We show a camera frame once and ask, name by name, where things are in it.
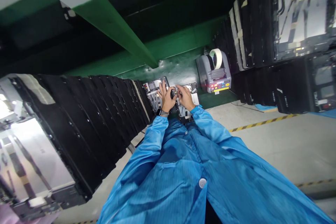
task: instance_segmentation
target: hazard stripe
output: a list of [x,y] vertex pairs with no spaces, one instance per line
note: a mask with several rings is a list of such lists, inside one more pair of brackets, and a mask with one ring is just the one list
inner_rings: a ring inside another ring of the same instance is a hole
[[97,223],[98,220],[87,220],[87,221],[83,221],[83,222],[75,222],[72,224],[88,224],[88,223]]
[[296,184],[295,186],[300,188],[300,187],[315,186],[317,184],[326,184],[326,183],[330,183],[330,182],[336,182],[336,179],[332,178],[332,179],[329,179],[329,180],[320,180],[320,181],[316,181],[316,182],[301,183],[301,184]]
[[292,118],[292,117],[295,117],[295,116],[298,116],[298,115],[299,114],[285,115],[283,117],[278,117],[278,118],[270,119],[270,120],[267,120],[267,121],[258,122],[258,123],[246,125],[246,126],[243,126],[243,127],[238,127],[238,128],[230,129],[229,132],[235,132],[235,131],[244,130],[244,129],[247,129],[247,128],[253,128],[253,127],[264,125],[264,124],[268,124],[268,123],[274,123],[276,121],[281,121],[281,120],[284,120],[284,119],[287,119],[287,118]]

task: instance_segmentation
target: gray floor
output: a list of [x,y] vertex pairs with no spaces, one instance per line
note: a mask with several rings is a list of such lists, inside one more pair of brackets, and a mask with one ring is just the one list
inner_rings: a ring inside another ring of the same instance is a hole
[[[260,113],[225,104],[208,110],[212,117],[228,129],[284,116],[278,112]],[[254,128],[234,132],[248,148],[264,158],[294,184],[327,180],[336,177],[336,124],[331,118],[312,114],[300,115]],[[132,141],[136,145],[143,138]],[[131,153],[119,160],[117,168],[103,181],[85,205],[64,210],[55,224],[96,220],[99,217],[117,177]],[[336,216],[336,200],[318,203],[330,216]]]

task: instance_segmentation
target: colored button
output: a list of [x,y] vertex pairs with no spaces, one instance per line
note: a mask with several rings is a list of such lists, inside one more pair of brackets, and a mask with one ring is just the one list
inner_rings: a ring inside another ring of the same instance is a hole
[[198,185],[203,189],[205,184],[207,183],[207,180],[205,178],[201,178],[199,181],[198,181]]

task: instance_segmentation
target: tape roll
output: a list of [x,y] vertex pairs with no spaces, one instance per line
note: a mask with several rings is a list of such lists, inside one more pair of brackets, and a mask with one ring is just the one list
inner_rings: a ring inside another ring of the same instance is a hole
[[210,52],[210,57],[212,58],[214,69],[219,69],[222,65],[222,62],[223,62],[222,52],[219,49],[213,49]]

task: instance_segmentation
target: watch strap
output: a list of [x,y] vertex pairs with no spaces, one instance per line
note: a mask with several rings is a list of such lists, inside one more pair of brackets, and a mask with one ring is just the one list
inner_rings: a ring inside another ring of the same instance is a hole
[[160,116],[162,116],[162,117],[168,117],[169,113],[164,112],[163,110],[161,110]]

